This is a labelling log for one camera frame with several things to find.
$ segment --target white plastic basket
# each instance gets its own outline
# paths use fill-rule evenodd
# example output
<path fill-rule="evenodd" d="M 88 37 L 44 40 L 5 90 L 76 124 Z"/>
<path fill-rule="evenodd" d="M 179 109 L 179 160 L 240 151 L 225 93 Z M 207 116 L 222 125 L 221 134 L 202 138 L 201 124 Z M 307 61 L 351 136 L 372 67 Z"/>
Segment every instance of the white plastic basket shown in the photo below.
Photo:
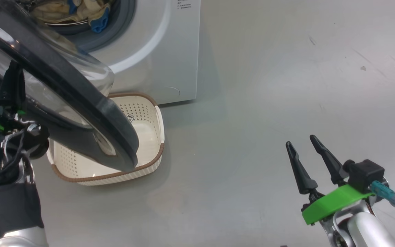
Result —
<path fill-rule="evenodd" d="M 105 167 L 54 142 L 54 154 L 49 149 L 47 157 L 62 180 L 85 186 L 105 185 L 148 175 L 158 168 L 164 150 L 164 124 L 158 105 L 141 93 L 111 94 L 109 97 L 125 115 L 133 116 L 132 125 L 140 141 L 135 170 L 125 173 Z"/>

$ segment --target teal connector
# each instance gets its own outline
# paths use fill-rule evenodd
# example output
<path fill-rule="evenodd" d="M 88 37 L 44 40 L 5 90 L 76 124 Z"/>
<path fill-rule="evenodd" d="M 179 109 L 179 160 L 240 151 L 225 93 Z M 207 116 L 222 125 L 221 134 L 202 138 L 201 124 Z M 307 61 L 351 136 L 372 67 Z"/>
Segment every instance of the teal connector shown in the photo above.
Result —
<path fill-rule="evenodd" d="M 395 208 L 395 193 L 392 189 L 384 186 L 379 181 L 374 181 L 371 183 L 371 191 L 378 197 L 383 197 L 390 202 L 390 204 Z"/>

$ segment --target brown basket rim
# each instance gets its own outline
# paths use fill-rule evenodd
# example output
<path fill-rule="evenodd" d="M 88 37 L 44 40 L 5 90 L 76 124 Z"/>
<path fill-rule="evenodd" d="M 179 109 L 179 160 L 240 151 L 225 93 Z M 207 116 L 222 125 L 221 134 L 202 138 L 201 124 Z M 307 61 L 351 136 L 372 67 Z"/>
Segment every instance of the brown basket rim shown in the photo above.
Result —
<path fill-rule="evenodd" d="M 158 105 L 152 97 L 150 97 L 147 94 L 140 93 L 140 92 L 109 94 L 108 98 L 127 97 L 127 96 L 144 97 L 147 100 L 149 100 L 154 106 Z M 146 169 L 146 168 L 152 166 L 153 164 L 155 164 L 161 158 L 161 155 L 163 154 L 163 151 L 164 151 L 164 143 L 161 143 L 161 145 L 159 147 L 158 154 L 155 156 L 155 158 L 153 158 L 153 160 L 151 160 L 147 164 L 144 164 L 144 165 L 142 165 L 140 167 L 136 167 L 135 170 L 133 170 L 132 172 L 115 172 L 115 173 L 111 173 L 111 174 L 107 174 L 107 175 L 101 175 L 101 176 L 95 176 L 95 177 L 89 177 L 89 178 L 69 178 L 69 177 L 63 175 L 59 171 L 58 167 L 54 163 L 51 164 L 51 168 L 53 169 L 53 172 L 55 172 L 55 174 L 61 180 L 64 180 L 64 181 L 67 181 L 67 182 L 80 183 L 80 182 L 88 182 L 88 181 L 97 181 L 97 180 L 103 180 L 103 179 L 108 179 L 108 178 L 115 178 L 115 177 L 119 177 L 119 176 L 122 176 L 122 175 L 126 175 L 126 174 L 130 174 L 130 173 L 133 173 L 133 172 L 137 172 L 139 170 Z"/>

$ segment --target floor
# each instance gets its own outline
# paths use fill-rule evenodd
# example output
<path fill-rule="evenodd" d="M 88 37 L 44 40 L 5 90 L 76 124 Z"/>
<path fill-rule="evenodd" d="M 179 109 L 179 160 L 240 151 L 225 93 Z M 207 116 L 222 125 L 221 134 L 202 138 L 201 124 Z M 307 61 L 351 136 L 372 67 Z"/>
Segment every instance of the floor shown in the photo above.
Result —
<path fill-rule="evenodd" d="M 328 246 L 284 144 L 320 192 L 335 186 L 310 134 L 395 190 L 395 1 L 202 0 L 197 100 L 161 111 L 151 175 L 85 187 L 35 162 L 52 247 Z M 395 208 L 375 211 L 395 236 Z"/>

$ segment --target open washing machine door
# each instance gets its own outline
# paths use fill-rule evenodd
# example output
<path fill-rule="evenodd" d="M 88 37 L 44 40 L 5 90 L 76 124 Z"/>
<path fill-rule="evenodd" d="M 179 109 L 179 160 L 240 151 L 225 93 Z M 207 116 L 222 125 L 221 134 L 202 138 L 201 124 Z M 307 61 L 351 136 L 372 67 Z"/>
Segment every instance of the open washing machine door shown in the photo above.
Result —
<path fill-rule="evenodd" d="M 134 169 L 138 136 L 106 97 L 114 81 L 111 69 L 14 0 L 0 0 L 0 83 L 11 60 L 25 69 L 27 118 L 87 158 L 116 170 Z"/>

